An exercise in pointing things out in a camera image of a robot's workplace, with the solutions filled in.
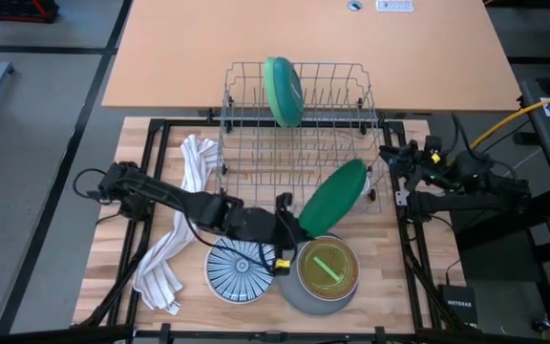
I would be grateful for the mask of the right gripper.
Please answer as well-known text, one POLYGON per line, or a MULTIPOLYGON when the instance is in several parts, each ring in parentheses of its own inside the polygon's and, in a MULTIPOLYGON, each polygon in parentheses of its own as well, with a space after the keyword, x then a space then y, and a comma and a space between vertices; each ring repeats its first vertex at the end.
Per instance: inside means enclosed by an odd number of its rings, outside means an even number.
POLYGON ((452 181, 447 177, 450 167, 446 160, 438 154, 425 156, 416 153, 413 145, 394 147, 381 145, 379 156, 390 168, 399 168, 399 175, 405 180, 404 188, 414 191, 420 182, 435 185, 443 189, 452 187, 452 181))

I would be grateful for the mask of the black network switch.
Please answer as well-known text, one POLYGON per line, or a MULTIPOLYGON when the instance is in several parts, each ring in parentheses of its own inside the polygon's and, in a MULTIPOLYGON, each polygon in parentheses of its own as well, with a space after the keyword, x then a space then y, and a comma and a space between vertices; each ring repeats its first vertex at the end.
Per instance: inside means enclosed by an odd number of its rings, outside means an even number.
POLYGON ((472 287, 440 285, 439 291, 446 304, 465 324, 477 327, 476 296, 472 287))

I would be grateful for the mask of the white striped towel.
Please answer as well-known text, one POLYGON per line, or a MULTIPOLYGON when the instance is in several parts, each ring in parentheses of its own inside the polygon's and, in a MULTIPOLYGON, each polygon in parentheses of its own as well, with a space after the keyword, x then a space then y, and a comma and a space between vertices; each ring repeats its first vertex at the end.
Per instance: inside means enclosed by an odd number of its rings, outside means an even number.
MULTIPOLYGON (((184 175, 180 187, 185 191, 204 191, 212 171, 218 166, 219 145, 210 139, 187 137, 180 146, 184 157, 184 175)), ((139 261, 133 277, 133 289, 150 310, 176 315, 180 303, 176 293, 183 284, 169 266, 168 260, 195 240, 184 215, 176 212, 169 232, 153 244, 139 261)))

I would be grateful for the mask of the dark green plate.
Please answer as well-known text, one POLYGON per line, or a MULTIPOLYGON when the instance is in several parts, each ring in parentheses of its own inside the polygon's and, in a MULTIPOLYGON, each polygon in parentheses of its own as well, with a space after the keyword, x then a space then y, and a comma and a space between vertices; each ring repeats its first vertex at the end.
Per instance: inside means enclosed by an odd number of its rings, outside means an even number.
POLYGON ((299 224, 315 238, 327 233, 354 206, 367 179, 367 166, 359 159, 347 161, 313 193, 299 216, 299 224))

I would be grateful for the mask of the light brown desk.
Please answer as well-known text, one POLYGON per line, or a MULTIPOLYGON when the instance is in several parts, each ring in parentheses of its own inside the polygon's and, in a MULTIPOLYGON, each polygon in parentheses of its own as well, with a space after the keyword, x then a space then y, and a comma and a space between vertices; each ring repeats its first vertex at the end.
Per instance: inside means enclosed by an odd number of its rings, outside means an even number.
POLYGON ((222 102, 235 62, 358 63, 387 110, 512 111, 520 90, 482 0, 134 0, 103 98, 110 107, 222 102))

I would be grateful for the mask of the teal plate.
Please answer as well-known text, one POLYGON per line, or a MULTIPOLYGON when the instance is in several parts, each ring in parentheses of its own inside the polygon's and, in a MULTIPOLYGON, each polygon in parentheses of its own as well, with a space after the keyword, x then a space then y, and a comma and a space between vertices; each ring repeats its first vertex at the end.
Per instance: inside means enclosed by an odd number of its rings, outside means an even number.
POLYGON ((304 94, 301 80, 293 64, 284 57, 274 57, 272 78, 276 109, 275 119, 282 127, 297 127, 304 115, 304 94))

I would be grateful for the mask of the black red crate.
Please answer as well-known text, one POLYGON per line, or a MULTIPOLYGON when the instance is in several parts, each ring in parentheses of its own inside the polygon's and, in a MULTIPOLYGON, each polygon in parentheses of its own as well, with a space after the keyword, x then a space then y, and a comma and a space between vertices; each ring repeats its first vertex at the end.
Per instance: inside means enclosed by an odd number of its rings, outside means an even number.
POLYGON ((49 24, 58 11, 54 0, 0 0, 0 21, 49 24))

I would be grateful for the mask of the light green plate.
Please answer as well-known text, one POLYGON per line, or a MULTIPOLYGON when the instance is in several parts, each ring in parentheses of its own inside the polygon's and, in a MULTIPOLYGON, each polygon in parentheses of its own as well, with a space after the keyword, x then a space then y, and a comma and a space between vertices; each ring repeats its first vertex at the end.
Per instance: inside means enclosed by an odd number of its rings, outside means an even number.
POLYGON ((280 127, 286 128, 287 124, 284 121, 282 111, 279 106, 279 102, 275 89, 274 78, 274 63, 275 57, 268 57, 264 63, 264 87, 266 91, 266 97, 269 104, 271 113, 280 127))

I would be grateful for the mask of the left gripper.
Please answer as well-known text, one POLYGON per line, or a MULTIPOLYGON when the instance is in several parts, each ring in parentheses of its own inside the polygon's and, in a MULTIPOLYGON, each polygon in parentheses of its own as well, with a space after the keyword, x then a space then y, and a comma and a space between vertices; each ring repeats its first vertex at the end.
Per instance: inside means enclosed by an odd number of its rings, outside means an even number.
POLYGON ((292 201, 291 193, 277 196, 274 213, 260 207, 234 207, 230 216, 230 238, 280 248, 295 248, 298 243, 308 241, 309 233, 287 209, 292 201))

